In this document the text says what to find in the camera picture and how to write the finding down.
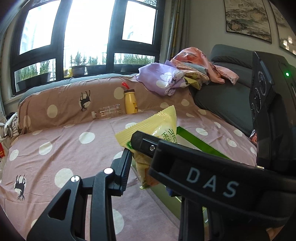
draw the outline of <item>black window frame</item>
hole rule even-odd
[[[130,40],[122,40],[123,26],[126,14],[126,7],[128,1],[137,2],[144,6],[148,6],[156,9],[155,14],[155,25],[152,44],[146,44],[141,42],[135,42]],[[11,55],[10,55],[10,75],[11,75],[11,88],[12,94],[17,95],[27,91],[16,90],[15,84],[15,72],[30,66],[35,63],[43,62],[50,59],[56,60],[56,80],[60,81],[64,78],[64,41],[65,31],[68,21],[69,12],[72,6],[73,0],[61,0],[59,8],[57,10],[56,18],[52,30],[51,44],[42,46],[23,54],[20,53],[20,44],[22,38],[22,31],[26,21],[27,14],[30,9],[46,4],[49,1],[42,2],[40,4],[32,6],[34,0],[30,0],[21,10],[20,16],[17,21],[14,35],[12,39]],[[128,53],[128,54],[139,54],[154,56],[155,62],[159,62],[162,31],[163,31],[163,20],[164,20],[165,0],[158,0],[157,6],[139,2],[137,0],[115,0],[114,8],[111,17],[109,39],[107,45],[107,59],[106,59],[106,74],[115,73],[114,71],[114,56],[115,53]],[[131,74],[131,72],[120,72],[120,74]]]

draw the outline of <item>bottle cap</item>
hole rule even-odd
[[[135,92],[134,89],[125,90],[124,93]]]

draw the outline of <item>black deer silhouette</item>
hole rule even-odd
[[[19,179],[17,179],[17,178],[15,179],[15,181],[16,181],[15,189],[20,189],[20,195],[17,197],[17,199],[20,200],[22,198],[22,201],[23,201],[25,199],[25,197],[24,197],[24,190],[25,190],[25,184],[26,184],[25,175],[24,175],[21,183],[19,183]]]
[[[80,96],[80,105],[81,105],[81,111],[86,111],[87,108],[84,106],[87,102],[90,102],[90,98],[89,96],[91,95],[91,91],[89,90],[89,94],[87,93],[87,91],[85,92],[86,93],[86,97],[83,99],[83,94],[81,93],[81,96]]]

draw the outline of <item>window pane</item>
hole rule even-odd
[[[29,10],[22,31],[20,54],[50,44],[60,2],[49,2]]]
[[[154,6],[154,7],[156,7],[156,4],[157,4],[157,0],[137,0],[137,1],[150,4],[150,5]]]
[[[17,92],[56,80],[55,59],[32,64],[15,72]]]
[[[122,39],[152,44],[155,14],[154,8],[128,1]]]
[[[73,76],[105,72],[114,1],[73,0],[65,33],[65,74],[71,67],[81,65],[98,66],[86,67],[84,72],[83,67],[74,67]]]
[[[154,63],[155,57],[140,54],[115,53],[114,72],[138,72],[138,69],[144,65]]]

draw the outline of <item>red object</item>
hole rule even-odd
[[[127,88],[128,90],[130,89],[127,83],[122,82],[121,84],[122,84],[125,88]]]
[[[3,157],[5,157],[4,149],[2,147],[2,144],[0,143],[0,158],[3,158]]]

